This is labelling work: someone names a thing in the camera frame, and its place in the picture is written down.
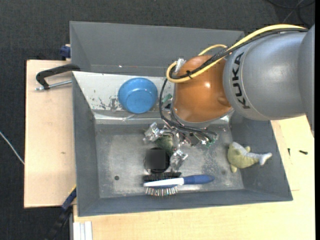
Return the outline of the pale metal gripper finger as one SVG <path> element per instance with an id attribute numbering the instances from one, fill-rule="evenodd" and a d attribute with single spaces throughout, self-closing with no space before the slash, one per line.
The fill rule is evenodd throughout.
<path id="1" fill-rule="evenodd" d="M 188 154 L 184 153 L 181 149 L 177 149 L 174 151 L 172 156 L 170 157 L 170 171 L 178 172 L 184 161 L 187 159 Z"/>
<path id="2" fill-rule="evenodd" d="M 156 122 L 153 122 L 147 130 L 144 132 L 143 142 L 155 142 L 157 139 L 163 136 L 165 129 L 160 129 Z"/>

